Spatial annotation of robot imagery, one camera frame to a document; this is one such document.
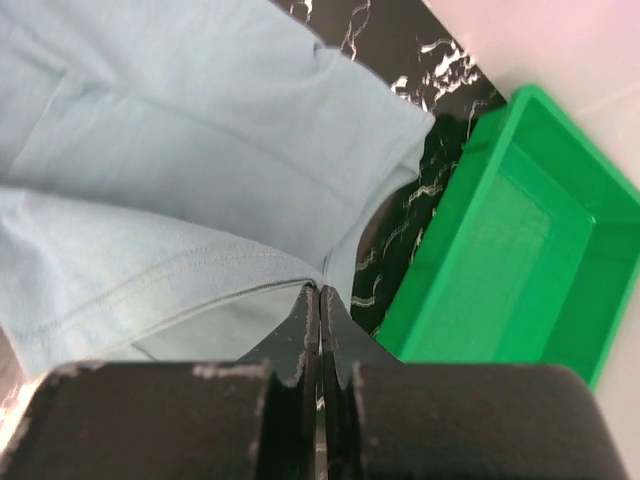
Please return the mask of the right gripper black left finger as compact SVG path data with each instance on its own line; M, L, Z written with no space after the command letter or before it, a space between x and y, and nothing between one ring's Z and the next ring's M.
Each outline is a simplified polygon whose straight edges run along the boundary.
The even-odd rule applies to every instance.
M310 479L319 298L236 362L85 361L46 375L1 454L5 479Z

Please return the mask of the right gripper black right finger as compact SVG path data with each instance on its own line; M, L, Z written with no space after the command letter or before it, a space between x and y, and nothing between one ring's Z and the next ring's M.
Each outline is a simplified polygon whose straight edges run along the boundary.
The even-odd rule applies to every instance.
M624 479L585 382L542 364L404 364L319 296L332 479Z

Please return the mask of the grey blue t shirt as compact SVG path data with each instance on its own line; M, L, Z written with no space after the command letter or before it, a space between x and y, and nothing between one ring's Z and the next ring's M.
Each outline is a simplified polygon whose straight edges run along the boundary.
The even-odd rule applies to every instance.
M22 369L235 358L360 237L434 116L269 1L1 5L1 327Z

